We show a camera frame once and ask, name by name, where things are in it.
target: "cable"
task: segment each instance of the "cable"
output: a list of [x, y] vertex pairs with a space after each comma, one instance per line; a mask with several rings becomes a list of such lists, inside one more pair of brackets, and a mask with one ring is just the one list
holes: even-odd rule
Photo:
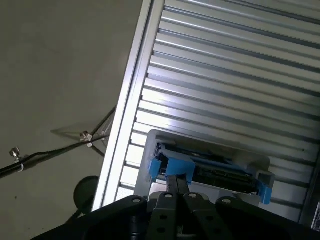
[[94, 197], [91, 196], [88, 200], [84, 202], [84, 204], [79, 208], [72, 216], [65, 222], [66, 224], [73, 222], [77, 218], [80, 217], [80, 215], [84, 212], [84, 209], [91, 207], [94, 203]]
[[14, 164], [11, 164], [9, 166], [6, 166], [4, 168], [1, 168], [0, 169], [0, 178], [3, 178], [13, 172], [16, 172], [18, 171], [20, 168], [21, 168], [21, 164], [25, 164], [27, 163], [29, 160], [33, 159], [34, 157], [37, 157], [37, 156], [42, 156], [44, 155], [43, 157], [40, 157], [36, 160], [36, 163], [35, 164], [38, 164], [40, 162], [43, 162], [43, 161], [46, 161], [48, 159], [51, 159], [51, 158], [54, 158], [60, 154], [64, 154], [64, 153], [67, 153], [69, 151], [72, 151], [80, 146], [83, 146], [83, 145], [87, 145], [88, 143], [94, 143], [98, 140], [101, 140], [101, 139], [104, 139], [108, 137], [108, 135], [104, 135], [104, 136], [99, 136], [91, 141], [84, 141], [84, 142], [78, 142], [78, 143], [75, 143], [75, 144], [72, 144], [70, 146], [66, 146], [66, 147], [63, 147], [63, 148], [59, 148], [59, 149], [56, 149], [56, 150], [52, 150], [52, 151], [41, 151], [41, 152], [36, 152], [36, 153], [33, 153], [31, 154], [30, 156], [27, 156], [25, 157], [24, 159], [22, 159], [21, 161], [17, 162], [17, 163], [14, 163]]
[[115, 110], [116, 110], [117, 105], [115, 105], [111, 111], [104, 117], [104, 119], [102, 119], [101, 122], [99, 122], [99, 124], [93, 129], [93, 131], [91, 132], [91, 136], [95, 135], [98, 130], [101, 128], [101, 126], [111, 117], [112, 114], [114, 114]]
[[92, 145], [92, 147], [90, 147], [92, 150], [94, 150], [97, 154], [99, 154], [101, 157], [105, 157], [105, 154], [100, 151], [95, 145]]

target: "screw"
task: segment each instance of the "screw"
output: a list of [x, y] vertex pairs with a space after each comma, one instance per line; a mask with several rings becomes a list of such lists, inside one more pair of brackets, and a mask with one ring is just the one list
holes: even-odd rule
[[223, 199], [222, 202], [223, 202], [224, 204], [230, 204], [230, 203], [231, 203], [231, 200], [229, 200], [229, 199]]
[[87, 137], [88, 135], [89, 135], [88, 131], [84, 131], [84, 132], [80, 133], [80, 137], [81, 137], [81, 138], [85, 138], [85, 137]]
[[12, 148], [9, 152], [10, 156], [15, 158], [15, 159], [19, 159], [20, 157], [20, 149], [16, 146], [14, 148]]

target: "metal plate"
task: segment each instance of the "metal plate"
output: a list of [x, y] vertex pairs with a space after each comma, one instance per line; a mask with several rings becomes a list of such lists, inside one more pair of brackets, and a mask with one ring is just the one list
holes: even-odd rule
[[316, 10], [297, 17], [306, 6], [281, 4], [291, 12], [143, 2], [94, 210], [131, 193], [158, 129], [268, 156], [276, 181], [261, 207], [299, 220], [319, 151], [320, 26]]

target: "blue clip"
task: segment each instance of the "blue clip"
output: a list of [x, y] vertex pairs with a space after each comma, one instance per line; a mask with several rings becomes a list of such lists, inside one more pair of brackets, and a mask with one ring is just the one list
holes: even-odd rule
[[258, 187], [258, 195], [260, 197], [260, 202], [263, 204], [270, 204], [270, 199], [272, 195], [272, 188], [268, 187], [266, 184], [264, 184], [261, 181], [257, 181], [257, 187]]
[[149, 175], [153, 180], [156, 180], [160, 171], [161, 161], [158, 159], [152, 159], [149, 163]]
[[169, 157], [168, 166], [166, 168], [165, 176], [168, 175], [182, 175], [186, 174], [186, 181], [188, 185], [191, 184], [196, 164], [193, 161], [185, 161]]

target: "concrete floor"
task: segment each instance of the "concrete floor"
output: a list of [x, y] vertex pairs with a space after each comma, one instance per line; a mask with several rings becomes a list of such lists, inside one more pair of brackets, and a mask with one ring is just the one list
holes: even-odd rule
[[[2, 0], [0, 3], [0, 168], [8, 152], [73, 143], [50, 130], [93, 126], [117, 103], [141, 0]], [[24, 240], [63, 224], [73, 191], [99, 175], [86, 147], [0, 179], [0, 238]]]

